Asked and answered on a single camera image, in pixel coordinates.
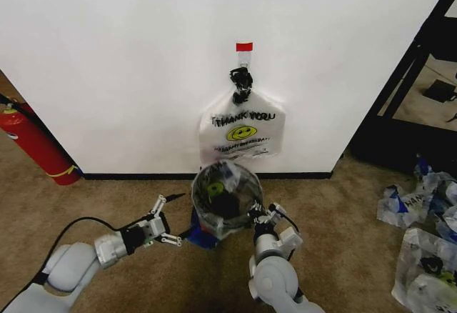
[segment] floor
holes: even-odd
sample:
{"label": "floor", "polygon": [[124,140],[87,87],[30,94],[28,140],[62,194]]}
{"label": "floor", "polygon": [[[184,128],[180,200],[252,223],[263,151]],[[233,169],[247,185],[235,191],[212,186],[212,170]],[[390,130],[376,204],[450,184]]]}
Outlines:
{"label": "floor", "polygon": [[[0,80],[0,92],[6,89]],[[151,208],[158,194],[189,193],[190,181],[85,181],[55,185],[5,134],[0,134],[0,307],[41,265],[56,235],[71,220],[91,215],[122,226]],[[302,290],[327,313],[406,312],[391,296],[403,231],[376,220],[383,188],[404,174],[346,154],[329,180],[262,181],[266,203],[279,202],[299,225],[305,244],[292,265]],[[174,233],[189,226],[185,196],[165,206]],[[64,243],[108,233],[93,222],[76,225]],[[101,271],[72,312],[272,312],[248,290],[253,233],[245,230],[206,251],[153,245]]]}
{"label": "floor", "polygon": [[[457,131],[457,120],[447,122],[457,113],[457,100],[441,103],[422,95],[437,79],[457,86],[456,74],[457,63],[439,61],[430,55],[419,77],[393,117],[399,120]],[[380,115],[388,106],[391,98],[384,104],[384,107],[379,112]]]}

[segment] baseboard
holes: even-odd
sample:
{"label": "baseboard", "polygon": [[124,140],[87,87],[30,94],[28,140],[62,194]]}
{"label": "baseboard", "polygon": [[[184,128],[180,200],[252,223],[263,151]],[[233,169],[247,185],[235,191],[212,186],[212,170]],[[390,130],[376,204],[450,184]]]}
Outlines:
{"label": "baseboard", "polygon": [[[329,179],[333,172],[259,172],[259,179]],[[196,174],[83,174],[85,179],[194,179]]]}

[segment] smiley face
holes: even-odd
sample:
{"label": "smiley face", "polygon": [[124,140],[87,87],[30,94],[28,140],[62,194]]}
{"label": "smiley face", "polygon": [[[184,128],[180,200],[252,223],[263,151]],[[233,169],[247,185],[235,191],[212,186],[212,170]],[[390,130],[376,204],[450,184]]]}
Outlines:
{"label": "smiley face", "polygon": [[232,129],[227,134],[227,140],[230,141],[237,141],[249,138],[257,133],[257,129],[254,129],[251,126],[238,126]]}

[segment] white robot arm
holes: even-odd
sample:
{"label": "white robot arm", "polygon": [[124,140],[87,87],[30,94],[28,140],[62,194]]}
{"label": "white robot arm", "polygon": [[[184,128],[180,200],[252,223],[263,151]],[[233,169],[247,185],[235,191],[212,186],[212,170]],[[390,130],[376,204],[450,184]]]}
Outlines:
{"label": "white robot arm", "polygon": [[[145,217],[118,229],[115,234],[98,238],[95,247],[84,243],[60,246],[46,266],[0,313],[68,313],[100,268],[110,267],[120,258],[133,254],[136,248],[149,247],[154,241],[180,247],[181,238],[169,234],[161,212],[167,201],[179,196],[160,195]],[[52,294],[46,290],[47,286],[61,295]]]}
{"label": "white robot arm", "polygon": [[[278,313],[325,313],[317,304],[309,302],[298,287],[297,273],[289,260],[303,240],[286,211],[275,203],[267,211],[254,206],[250,215],[255,224],[255,254],[249,260],[251,296],[271,305]],[[277,235],[274,227],[283,217],[293,227]]]}

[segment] fire extinguisher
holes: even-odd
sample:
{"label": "fire extinguisher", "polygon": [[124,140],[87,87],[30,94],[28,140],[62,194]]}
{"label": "fire extinguisher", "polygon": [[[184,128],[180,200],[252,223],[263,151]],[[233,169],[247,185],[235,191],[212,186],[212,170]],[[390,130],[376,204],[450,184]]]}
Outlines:
{"label": "fire extinguisher", "polygon": [[0,94],[0,103],[7,104],[0,113],[0,128],[13,139],[57,184],[76,182],[81,175],[77,167],[50,137],[28,104],[17,104]]}

